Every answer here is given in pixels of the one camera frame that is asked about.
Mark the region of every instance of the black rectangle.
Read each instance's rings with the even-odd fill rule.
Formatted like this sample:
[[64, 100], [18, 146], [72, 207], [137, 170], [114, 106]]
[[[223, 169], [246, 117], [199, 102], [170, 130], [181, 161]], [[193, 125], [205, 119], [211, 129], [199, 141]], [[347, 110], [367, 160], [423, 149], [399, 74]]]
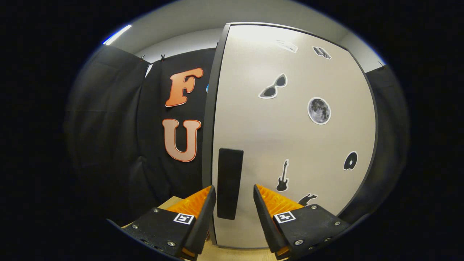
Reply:
[[219, 149], [218, 217], [234, 220], [242, 176], [243, 150]]

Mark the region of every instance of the sticker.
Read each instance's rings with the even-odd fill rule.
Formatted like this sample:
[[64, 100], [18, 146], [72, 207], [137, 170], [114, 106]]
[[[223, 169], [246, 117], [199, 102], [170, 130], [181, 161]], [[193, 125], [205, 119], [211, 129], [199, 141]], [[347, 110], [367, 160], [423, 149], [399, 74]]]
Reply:
[[329, 122], [332, 112], [323, 98], [314, 97], [308, 102], [308, 115], [315, 124], [324, 125]]
[[179, 213], [175, 218], [174, 222], [190, 225], [195, 216]]
[[276, 218], [277, 222], [279, 222], [279, 224], [296, 219], [295, 216], [290, 211], [283, 212], [280, 214], [275, 214], [274, 217]]
[[308, 193], [307, 196], [304, 196], [302, 199], [300, 199], [300, 201], [298, 201], [298, 204], [307, 206], [308, 202], [313, 198], [317, 198], [317, 195]]
[[358, 153], [356, 151], [352, 151], [348, 154], [348, 157], [345, 160], [343, 170], [353, 170], [356, 166], [356, 162], [358, 162]]
[[288, 181], [289, 179], [285, 177], [285, 174], [287, 174], [287, 166], [288, 166], [289, 160], [286, 159], [284, 162], [284, 170], [282, 171], [282, 176], [280, 176], [277, 181], [278, 185], [276, 187], [276, 190], [279, 192], [284, 192], [288, 189]]
[[277, 88], [284, 88], [287, 86], [287, 76], [285, 73], [281, 73], [274, 83], [268, 87], [266, 87], [258, 97], [261, 99], [272, 99], [277, 96]]
[[290, 42], [287, 41], [282, 41], [282, 40], [276, 40], [276, 44], [278, 47], [285, 49], [287, 51], [296, 53], [298, 51], [298, 47]]
[[332, 59], [332, 57], [322, 47], [313, 47], [313, 50], [319, 56], [323, 56], [324, 58], [329, 59], [329, 60]]

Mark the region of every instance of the ceiling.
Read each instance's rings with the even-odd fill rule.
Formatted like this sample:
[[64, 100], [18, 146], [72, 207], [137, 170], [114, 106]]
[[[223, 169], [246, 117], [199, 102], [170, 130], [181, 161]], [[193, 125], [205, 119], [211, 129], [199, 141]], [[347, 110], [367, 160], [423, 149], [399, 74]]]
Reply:
[[296, 27], [338, 42], [348, 30], [331, 18], [291, 0], [179, 0], [129, 22], [111, 45], [135, 54], [151, 45], [229, 22], [267, 22]]

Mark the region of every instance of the wooden table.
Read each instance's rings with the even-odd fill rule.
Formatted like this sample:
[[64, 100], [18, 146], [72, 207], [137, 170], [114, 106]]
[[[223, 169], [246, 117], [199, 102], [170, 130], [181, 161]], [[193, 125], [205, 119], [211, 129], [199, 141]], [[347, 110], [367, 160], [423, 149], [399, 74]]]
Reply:
[[[161, 204], [158, 208], [167, 209], [170, 206], [181, 201], [181, 198], [171, 197], [166, 202]], [[214, 246], [211, 242], [211, 239], [208, 239], [205, 242], [203, 247], [203, 252], [198, 255], [197, 261], [277, 261], [275, 255], [270, 252], [268, 248], [266, 249], [231, 249], [231, 248], [219, 248]]]

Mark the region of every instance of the black fabric backdrop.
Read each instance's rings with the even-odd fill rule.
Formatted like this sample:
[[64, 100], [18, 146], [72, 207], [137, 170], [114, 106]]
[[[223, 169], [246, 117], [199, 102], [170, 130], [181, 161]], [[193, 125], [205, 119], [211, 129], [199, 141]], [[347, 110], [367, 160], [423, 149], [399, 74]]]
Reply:
[[[148, 62], [111, 46], [99, 48], [82, 68], [66, 109], [67, 145], [87, 211], [125, 225], [172, 196], [200, 189], [202, 129], [197, 155], [184, 163], [165, 150], [166, 118], [179, 121], [176, 145], [186, 149], [184, 120], [203, 122], [206, 86], [215, 49]], [[185, 104], [165, 107], [173, 74], [202, 68]]]
[[[206, 86], [215, 50], [215, 48], [197, 50], [157, 61], [152, 65], [142, 85], [137, 113], [138, 144], [140, 155], [146, 159], [143, 165], [146, 182], [160, 197], [161, 203], [171, 196], [186, 198], [203, 188], [201, 178], [203, 126], [197, 130], [195, 159], [190, 162], [180, 162], [166, 152], [164, 128], [161, 122], [168, 118], [179, 121], [179, 127], [176, 129], [176, 146], [180, 151], [185, 151], [187, 132], [182, 123], [185, 120], [198, 120], [203, 124]], [[196, 68], [203, 70], [203, 76], [195, 78], [195, 86], [191, 93], [186, 93], [184, 90], [187, 102], [167, 108], [165, 102], [169, 99], [171, 91], [171, 76]]]

